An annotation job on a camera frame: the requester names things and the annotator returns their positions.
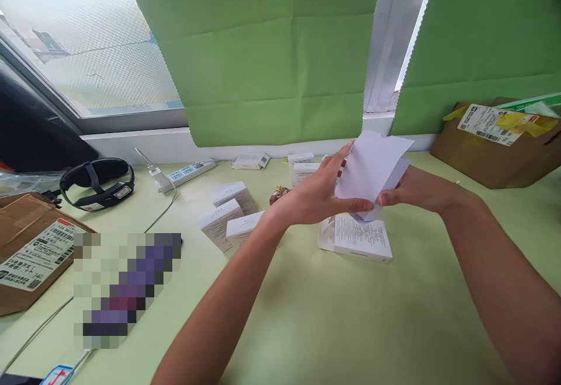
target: small round object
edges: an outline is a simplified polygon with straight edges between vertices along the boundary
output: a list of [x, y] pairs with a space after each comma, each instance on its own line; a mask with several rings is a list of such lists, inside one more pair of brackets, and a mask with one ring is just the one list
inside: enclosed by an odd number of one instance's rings
[[288, 194], [289, 192], [290, 189], [281, 185], [277, 186], [273, 194], [271, 194], [271, 198], [269, 198], [269, 205], [273, 205], [280, 197]]

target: window frame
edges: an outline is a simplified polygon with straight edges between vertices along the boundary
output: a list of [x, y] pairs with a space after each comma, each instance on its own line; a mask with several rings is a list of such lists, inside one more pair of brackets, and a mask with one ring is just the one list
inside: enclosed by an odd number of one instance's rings
[[71, 101], [20, 51], [25, 45], [17, 36], [8, 37], [9, 27], [0, 19], [0, 55], [31, 88], [39, 91], [78, 130], [80, 135], [188, 127], [185, 109], [150, 110], [122, 115], [80, 117]]
[[377, 0], [364, 90], [364, 112], [396, 110], [403, 79], [428, 0]]

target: shipping label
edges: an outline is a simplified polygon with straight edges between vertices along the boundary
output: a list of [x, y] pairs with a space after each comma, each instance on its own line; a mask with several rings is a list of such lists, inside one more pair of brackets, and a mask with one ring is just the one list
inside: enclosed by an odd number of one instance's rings
[[[458, 124], [458, 129], [510, 147], [522, 133], [497, 126], [499, 116], [510, 113], [514, 112], [496, 107], [469, 105], [469, 109]], [[537, 118], [537, 115], [526, 115], [522, 120], [534, 122]]]
[[85, 230], [58, 219], [0, 264], [0, 285], [32, 292], [73, 252], [74, 233]]

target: window sill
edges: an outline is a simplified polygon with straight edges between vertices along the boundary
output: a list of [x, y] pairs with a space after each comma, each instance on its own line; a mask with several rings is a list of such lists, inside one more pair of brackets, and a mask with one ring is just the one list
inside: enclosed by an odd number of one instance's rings
[[[362, 129], [388, 135], [395, 112], [365, 113]], [[436, 135], [406, 136], [415, 140], [411, 151], [425, 151], [430, 148]], [[189, 128], [170, 128], [149, 131], [130, 131], [110, 134], [82, 136], [89, 145], [106, 157], [119, 157], [132, 165], [144, 164], [134, 148], [141, 150], [157, 164], [186, 163], [213, 159], [232, 160], [242, 152], [264, 152], [271, 158], [283, 158], [287, 154], [312, 152], [315, 155], [333, 154], [350, 139], [313, 141], [286, 145], [247, 145], [232, 147], [199, 148], [193, 142]]]

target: left hand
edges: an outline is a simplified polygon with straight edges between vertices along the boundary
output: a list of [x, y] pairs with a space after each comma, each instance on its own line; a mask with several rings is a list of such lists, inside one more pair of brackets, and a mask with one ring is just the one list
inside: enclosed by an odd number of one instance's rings
[[371, 211], [374, 204], [361, 198], [339, 199], [333, 196], [337, 175], [344, 158], [351, 150], [347, 144], [321, 162], [319, 169], [267, 211], [286, 227], [293, 224], [315, 224], [339, 213]]

